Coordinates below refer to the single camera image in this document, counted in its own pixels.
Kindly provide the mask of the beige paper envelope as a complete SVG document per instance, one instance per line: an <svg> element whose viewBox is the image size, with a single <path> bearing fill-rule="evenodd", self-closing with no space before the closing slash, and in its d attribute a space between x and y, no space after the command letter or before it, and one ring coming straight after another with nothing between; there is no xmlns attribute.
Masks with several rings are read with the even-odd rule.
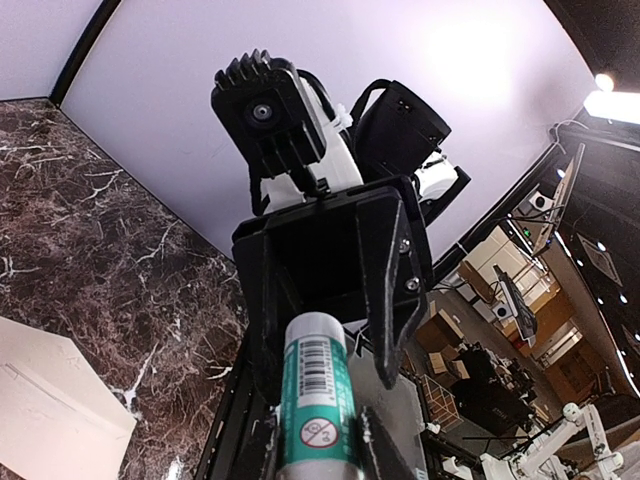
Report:
<svg viewBox="0 0 640 480"><path fill-rule="evenodd" d="M1 463L24 479L115 479L136 426L74 342L1 320Z"/></svg>

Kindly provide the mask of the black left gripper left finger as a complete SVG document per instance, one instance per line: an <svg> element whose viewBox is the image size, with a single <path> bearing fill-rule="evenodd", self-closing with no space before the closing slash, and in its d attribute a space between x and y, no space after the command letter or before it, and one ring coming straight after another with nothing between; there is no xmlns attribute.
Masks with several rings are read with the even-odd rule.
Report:
<svg viewBox="0 0 640 480"><path fill-rule="evenodd" d="M275 479L280 428L275 414L227 419L213 430L195 479Z"/></svg>

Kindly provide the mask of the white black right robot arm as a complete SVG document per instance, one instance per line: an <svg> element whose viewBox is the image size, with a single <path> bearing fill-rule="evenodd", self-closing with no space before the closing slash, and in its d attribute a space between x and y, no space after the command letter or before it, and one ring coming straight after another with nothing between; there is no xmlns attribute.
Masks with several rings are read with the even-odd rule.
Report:
<svg viewBox="0 0 640 480"><path fill-rule="evenodd" d="M445 121L396 81L372 84L353 108L352 140L365 182L321 200L243 222L233 256L249 316L253 379L266 403L281 397L285 331L302 313L364 320L377 374L396 383L408 339L434 286L427 226L468 183L459 174L421 200L417 169L449 135Z"/></svg>

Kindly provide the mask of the green white glue stick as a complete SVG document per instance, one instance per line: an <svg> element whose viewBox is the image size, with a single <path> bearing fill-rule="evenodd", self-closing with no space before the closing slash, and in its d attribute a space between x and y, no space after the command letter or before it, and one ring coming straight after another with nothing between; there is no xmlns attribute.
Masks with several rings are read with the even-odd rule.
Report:
<svg viewBox="0 0 640 480"><path fill-rule="evenodd" d="M279 479L361 479L345 333L329 314L295 317L285 331Z"/></svg>

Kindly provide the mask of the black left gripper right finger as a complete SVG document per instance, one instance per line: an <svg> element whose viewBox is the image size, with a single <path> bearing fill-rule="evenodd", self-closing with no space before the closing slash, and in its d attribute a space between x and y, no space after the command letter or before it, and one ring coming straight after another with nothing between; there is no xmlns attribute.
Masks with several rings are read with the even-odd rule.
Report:
<svg viewBox="0 0 640 480"><path fill-rule="evenodd" d="M357 452L365 479L424 479L424 459L407 459L379 415L363 406L356 416Z"/></svg>

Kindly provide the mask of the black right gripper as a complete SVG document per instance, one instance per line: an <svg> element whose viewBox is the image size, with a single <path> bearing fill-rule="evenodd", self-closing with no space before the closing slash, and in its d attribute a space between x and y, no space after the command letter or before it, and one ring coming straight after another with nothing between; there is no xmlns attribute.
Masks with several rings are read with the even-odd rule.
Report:
<svg viewBox="0 0 640 480"><path fill-rule="evenodd" d="M367 319L388 390L426 313L429 244L411 180L394 176L241 223L233 258L249 318L257 391L281 398L284 337L292 318L326 312Z"/></svg>

